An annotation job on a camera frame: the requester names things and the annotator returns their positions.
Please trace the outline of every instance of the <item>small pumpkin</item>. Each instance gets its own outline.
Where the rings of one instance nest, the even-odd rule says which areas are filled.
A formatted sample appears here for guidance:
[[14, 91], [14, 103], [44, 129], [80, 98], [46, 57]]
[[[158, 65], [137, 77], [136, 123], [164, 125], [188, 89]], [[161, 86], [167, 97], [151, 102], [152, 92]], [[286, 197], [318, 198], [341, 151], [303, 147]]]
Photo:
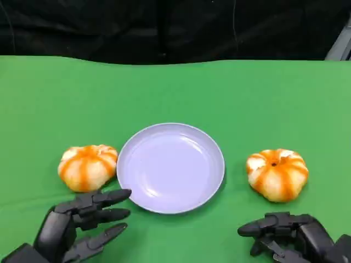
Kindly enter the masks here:
[[94, 191], [115, 175], [117, 156], [116, 149], [106, 145], [71, 147], [64, 152], [58, 173], [71, 190]]
[[248, 183], [272, 202], [289, 202], [308, 180], [303, 158], [294, 151], [277, 149], [255, 153], [246, 161]]

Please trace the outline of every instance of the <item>pumpkin rib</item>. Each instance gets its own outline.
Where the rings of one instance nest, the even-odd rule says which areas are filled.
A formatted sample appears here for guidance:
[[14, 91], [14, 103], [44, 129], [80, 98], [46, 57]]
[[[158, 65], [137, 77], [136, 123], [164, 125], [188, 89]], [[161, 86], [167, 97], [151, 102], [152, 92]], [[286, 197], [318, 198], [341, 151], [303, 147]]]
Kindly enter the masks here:
[[268, 171], [269, 171], [269, 168], [267, 166], [264, 166], [261, 168], [263, 168], [263, 171], [260, 172], [260, 175], [257, 177], [256, 182], [255, 182], [254, 187], [253, 187], [258, 192], [262, 191], [264, 181], [267, 178]]
[[280, 169], [280, 173], [282, 175], [280, 178], [280, 180], [282, 180], [282, 195], [284, 196], [284, 200], [290, 201], [294, 198], [294, 193], [292, 191], [292, 183], [289, 173], [283, 169]]
[[303, 174], [305, 177], [308, 176], [308, 169], [305, 167], [305, 168], [302, 168], [300, 166], [296, 166], [296, 165], [293, 165], [293, 164], [290, 164], [289, 165], [289, 168], [291, 169], [295, 169], [295, 170], [298, 170], [301, 174]]
[[101, 155], [102, 156], [109, 156], [109, 157], [113, 158], [113, 160], [115, 162], [117, 162], [118, 157], [117, 157], [117, 155], [113, 154], [112, 152], [103, 152]]
[[99, 156], [97, 156], [97, 160], [99, 160], [103, 164], [103, 166], [105, 167], [105, 169], [106, 169], [107, 173], [109, 174], [109, 176], [112, 176], [113, 175], [112, 173], [114, 172], [114, 168], [111, 167], [111, 165], [108, 163], [108, 161], [102, 159]]
[[72, 158], [68, 159], [66, 163], [62, 166], [61, 171], [60, 171], [60, 177], [62, 180], [66, 179], [66, 172], [69, 168], [69, 166], [74, 162], [77, 161], [80, 158], [79, 155], [73, 156]]
[[87, 168], [88, 168], [88, 158], [82, 158], [82, 163], [79, 167], [79, 175], [80, 175], [80, 191], [81, 192], [87, 192], [89, 191], [89, 183], [88, 183], [88, 174], [87, 174]]

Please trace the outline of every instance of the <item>table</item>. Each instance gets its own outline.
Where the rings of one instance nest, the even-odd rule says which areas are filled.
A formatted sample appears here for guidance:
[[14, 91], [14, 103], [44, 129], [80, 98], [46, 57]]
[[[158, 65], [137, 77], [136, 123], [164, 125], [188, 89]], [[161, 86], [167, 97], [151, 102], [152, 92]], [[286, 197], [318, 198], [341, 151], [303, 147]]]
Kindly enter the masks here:
[[[32, 243], [49, 207], [73, 198], [57, 175], [69, 146], [120, 150], [135, 132], [162, 122], [191, 124], [216, 140], [227, 167], [220, 191], [182, 215], [126, 201], [129, 228], [88, 262], [272, 262], [251, 258], [253, 240], [236, 232], [270, 211], [311, 213], [334, 239], [350, 234], [350, 72], [347, 62], [324, 61], [128, 66], [0, 57], [0, 256]], [[298, 151], [310, 170], [288, 204], [256, 194], [245, 172], [249, 154], [279, 147]]]

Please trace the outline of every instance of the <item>green cloth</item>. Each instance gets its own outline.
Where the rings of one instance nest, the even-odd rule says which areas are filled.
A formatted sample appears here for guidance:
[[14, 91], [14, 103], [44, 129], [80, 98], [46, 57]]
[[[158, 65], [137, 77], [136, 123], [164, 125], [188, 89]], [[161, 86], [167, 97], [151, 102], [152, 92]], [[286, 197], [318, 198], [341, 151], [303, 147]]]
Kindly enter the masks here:
[[[271, 211], [310, 213], [334, 239], [350, 234], [350, 72], [350, 63], [324, 61], [126, 66], [0, 57], [0, 256], [32, 243], [46, 211], [73, 198], [57, 175], [68, 147], [120, 150], [162, 122], [190, 124], [216, 140], [227, 167], [220, 191], [181, 215], [118, 205], [132, 211], [128, 229], [88, 262], [272, 262], [251, 258], [253, 239], [237, 235]], [[269, 203], [249, 187], [245, 160], [268, 148], [305, 159], [310, 179], [296, 201]], [[115, 181], [105, 189], [116, 188]]]

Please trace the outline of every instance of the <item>black fabric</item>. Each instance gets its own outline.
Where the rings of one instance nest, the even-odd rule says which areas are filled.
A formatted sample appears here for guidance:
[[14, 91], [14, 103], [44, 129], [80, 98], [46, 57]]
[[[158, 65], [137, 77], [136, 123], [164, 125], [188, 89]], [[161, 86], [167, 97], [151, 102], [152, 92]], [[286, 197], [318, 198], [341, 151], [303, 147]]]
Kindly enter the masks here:
[[[322, 60], [350, 0], [2, 0], [17, 55], [121, 64]], [[0, 10], [0, 54], [13, 54]]]

